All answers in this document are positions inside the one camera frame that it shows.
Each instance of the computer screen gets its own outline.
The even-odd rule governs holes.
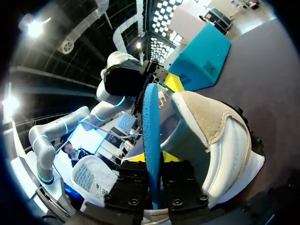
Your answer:
[[[91,154],[95,154],[101,143],[104,141],[103,137],[96,129],[86,131],[81,124],[79,124],[70,136],[74,149],[85,149]]]
[[[82,148],[91,154],[95,154],[104,139],[105,137],[103,137],[97,130],[92,129],[86,131],[82,125],[79,124],[70,135],[69,141],[75,150]],[[54,164],[61,174],[64,182],[71,188],[74,188],[70,181],[70,175],[73,167],[68,154],[63,151],[59,151],[54,159]]]

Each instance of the person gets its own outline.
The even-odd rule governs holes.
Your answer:
[[[77,162],[82,159],[85,156],[92,155],[89,153],[87,150],[79,148],[79,149],[74,149],[71,142],[67,142],[64,147],[61,149],[63,152],[67,153],[69,158],[71,159],[72,167],[74,167]]]

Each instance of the ceiling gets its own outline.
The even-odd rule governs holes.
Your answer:
[[[161,0],[53,0],[40,10],[30,7],[21,12],[22,15],[30,13],[39,21],[47,20],[39,37],[30,37],[24,30],[20,32],[9,70],[12,93],[21,102],[14,119],[25,149],[30,150],[28,131],[32,125],[48,123],[84,105],[91,110],[98,103],[95,97],[101,82],[100,72],[108,56],[120,50],[116,43],[119,30],[119,41],[129,54],[140,59],[136,43],[141,42],[144,60],[162,62],[167,49],[176,47],[170,41],[172,33],[163,37],[153,27],[158,5],[168,7],[169,2],[167,6],[165,3]],[[60,46],[70,39],[74,48],[64,54]]]

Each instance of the white wall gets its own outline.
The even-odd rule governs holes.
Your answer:
[[[231,0],[212,0],[209,4],[210,8],[217,8],[221,13],[230,18],[239,10],[231,3]]]

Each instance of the teal cushion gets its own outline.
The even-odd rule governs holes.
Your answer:
[[[214,26],[206,24],[186,46],[169,72],[180,77],[184,90],[213,86],[223,67],[231,42]]]

